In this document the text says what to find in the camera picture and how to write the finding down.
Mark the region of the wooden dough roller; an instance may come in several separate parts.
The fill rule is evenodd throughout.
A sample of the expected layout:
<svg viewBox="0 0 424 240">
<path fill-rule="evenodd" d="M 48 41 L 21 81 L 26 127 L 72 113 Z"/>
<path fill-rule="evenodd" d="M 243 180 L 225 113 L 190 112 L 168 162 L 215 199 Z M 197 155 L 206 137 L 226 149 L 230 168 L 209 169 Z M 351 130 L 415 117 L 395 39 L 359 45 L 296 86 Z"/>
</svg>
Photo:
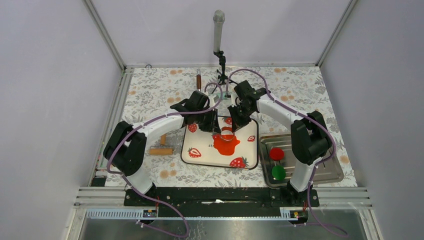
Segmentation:
<svg viewBox="0 0 424 240">
<path fill-rule="evenodd" d="M 159 145 L 151 146 L 148 152 L 151 156 L 169 156 L 174 153 L 174 147 L 167 145 L 167 135 L 160 137 Z"/>
</svg>

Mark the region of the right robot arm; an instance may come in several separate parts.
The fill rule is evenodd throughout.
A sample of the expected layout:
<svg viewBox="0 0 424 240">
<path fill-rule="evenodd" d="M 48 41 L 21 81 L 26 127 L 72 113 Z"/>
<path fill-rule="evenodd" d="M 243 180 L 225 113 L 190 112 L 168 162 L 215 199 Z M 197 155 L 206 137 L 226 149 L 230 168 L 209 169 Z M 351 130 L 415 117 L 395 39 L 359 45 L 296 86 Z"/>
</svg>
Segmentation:
<svg viewBox="0 0 424 240">
<path fill-rule="evenodd" d="M 318 164 L 325 161 L 327 151 L 336 145 L 321 114 L 300 112 L 266 94 L 258 99 L 241 99 L 232 94 L 230 99 L 227 109 L 234 132 L 246 126 L 254 112 L 267 115 L 290 130 L 291 149 L 297 162 L 288 182 L 291 189 L 286 198 L 293 206 L 301 205 L 307 199 L 305 190 L 312 186 Z"/>
</svg>

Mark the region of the orange dough piece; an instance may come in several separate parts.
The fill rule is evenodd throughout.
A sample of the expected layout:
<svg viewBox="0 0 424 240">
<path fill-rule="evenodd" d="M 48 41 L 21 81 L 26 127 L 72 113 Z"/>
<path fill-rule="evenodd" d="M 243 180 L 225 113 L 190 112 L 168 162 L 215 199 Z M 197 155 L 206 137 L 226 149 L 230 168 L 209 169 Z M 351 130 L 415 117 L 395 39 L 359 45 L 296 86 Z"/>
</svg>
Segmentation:
<svg viewBox="0 0 424 240">
<path fill-rule="evenodd" d="M 220 138 L 221 133 L 216 133 L 212 136 L 213 139 L 213 147 L 223 156 L 231 156 L 235 153 L 236 146 L 241 143 L 240 140 L 237 139 L 237 136 L 234 135 L 234 139 L 230 142 L 226 142 L 221 140 Z"/>
</svg>

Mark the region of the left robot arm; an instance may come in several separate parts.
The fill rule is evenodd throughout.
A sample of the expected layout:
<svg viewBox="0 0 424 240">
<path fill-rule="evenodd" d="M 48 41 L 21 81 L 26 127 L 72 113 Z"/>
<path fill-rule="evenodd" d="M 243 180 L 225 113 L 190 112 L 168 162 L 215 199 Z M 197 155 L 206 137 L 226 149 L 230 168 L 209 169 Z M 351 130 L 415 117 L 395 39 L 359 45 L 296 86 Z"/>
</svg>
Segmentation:
<svg viewBox="0 0 424 240">
<path fill-rule="evenodd" d="M 198 124 L 204 132 L 219 132 L 218 110 L 222 97 L 214 100 L 199 90 L 189 98 L 172 105 L 168 111 L 137 126 L 119 122 L 103 150 L 107 159 L 106 170 L 120 175 L 136 192 L 136 199 L 144 206 L 152 204 L 155 192 L 149 174 L 143 170 L 145 152 L 168 132 Z"/>
</svg>

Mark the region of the strawberry print white tray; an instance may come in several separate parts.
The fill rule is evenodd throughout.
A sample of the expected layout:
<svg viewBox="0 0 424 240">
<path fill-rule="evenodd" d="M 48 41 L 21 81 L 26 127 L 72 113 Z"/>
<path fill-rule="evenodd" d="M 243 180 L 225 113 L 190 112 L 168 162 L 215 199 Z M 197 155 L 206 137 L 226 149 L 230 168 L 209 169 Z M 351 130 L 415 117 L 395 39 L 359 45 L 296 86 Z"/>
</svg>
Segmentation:
<svg viewBox="0 0 424 240">
<path fill-rule="evenodd" d="M 186 127 L 181 160 L 186 164 L 252 170 L 259 163 L 259 125 L 251 120 L 248 125 L 232 132 L 232 118 L 218 117 L 220 133 L 200 130 L 198 124 Z"/>
</svg>

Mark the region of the small round metal cup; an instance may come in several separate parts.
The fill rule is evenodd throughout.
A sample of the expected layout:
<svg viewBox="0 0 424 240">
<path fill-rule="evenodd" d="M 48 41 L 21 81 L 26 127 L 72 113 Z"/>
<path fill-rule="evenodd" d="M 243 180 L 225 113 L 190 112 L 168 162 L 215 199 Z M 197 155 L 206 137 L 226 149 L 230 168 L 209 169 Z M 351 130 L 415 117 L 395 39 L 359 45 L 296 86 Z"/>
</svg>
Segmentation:
<svg viewBox="0 0 424 240">
<path fill-rule="evenodd" d="M 234 139 L 235 135 L 232 132 L 231 128 L 222 128 L 220 133 L 220 139 L 225 142 L 231 142 Z"/>
</svg>

